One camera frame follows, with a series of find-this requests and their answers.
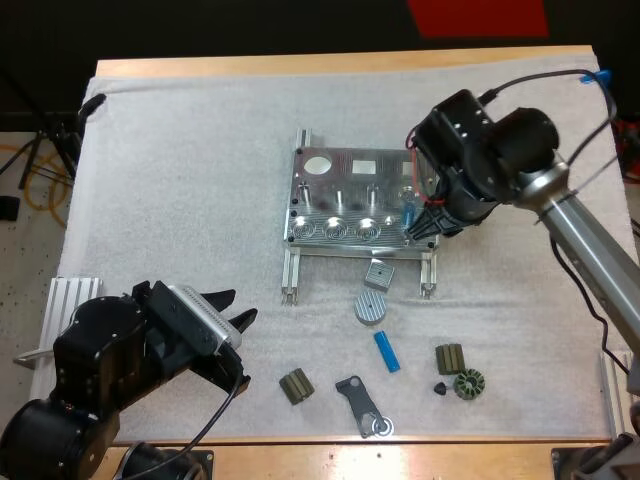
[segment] gear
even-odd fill
[[[484,391],[484,377],[470,368],[458,374],[453,382],[453,390],[463,400],[473,400]]]

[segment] metal fixture plate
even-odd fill
[[[285,241],[303,255],[421,260],[437,238],[411,242],[404,233],[406,203],[416,216],[422,210],[412,171],[406,150],[297,148]]]
[[[354,309],[360,323],[367,326],[377,325],[387,313],[384,297],[380,293],[369,289],[358,295]]]
[[[55,363],[51,351],[53,342],[69,326],[76,307],[100,295],[102,280],[95,277],[51,279],[49,298],[44,313],[40,345],[43,354],[36,359],[30,398],[46,398],[56,382]]]
[[[393,433],[393,423],[380,414],[360,377],[353,375],[341,380],[336,383],[336,389],[349,400],[362,438],[371,435],[388,436]]]
[[[373,258],[371,259],[367,276],[364,279],[364,284],[367,287],[387,292],[391,286],[391,280],[393,279],[393,272],[395,272],[395,270],[391,265],[387,265]]]

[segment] wooden table edge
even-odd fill
[[[390,72],[541,56],[592,53],[591,47],[587,45],[566,45],[312,55],[116,59],[99,60],[96,77],[203,77]]]

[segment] cylindrical metal part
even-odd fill
[[[356,317],[360,320],[360,323],[366,326],[377,325],[387,313],[384,297],[380,293],[369,289],[365,289],[356,298],[354,308]]]
[[[387,364],[389,373],[397,372],[398,370],[400,370],[400,363],[398,362],[398,357],[396,357],[396,354],[393,351],[393,348],[391,347],[391,343],[387,338],[387,334],[384,333],[384,330],[374,333],[373,339],[376,341],[376,344],[378,345],[378,349],[380,350],[380,354],[384,359],[384,363]]]
[[[575,196],[542,215],[552,238],[640,356],[640,268]]]
[[[377,197],[378,197],[378,189],[375,187],[375,185],[370,186],[367,189],[367,200],[369,202],[369,205],[371,206],[375,205]]]
[[[311,205],[311,190],[309,189],[309,185],[301,183],[298,188],[300,189],[300,195],[304,203]]]

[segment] circular hole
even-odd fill
[[[326,157],[311,157],[304,164],[304,169],[311,175],[322,175],[331,168],[331,160]]]

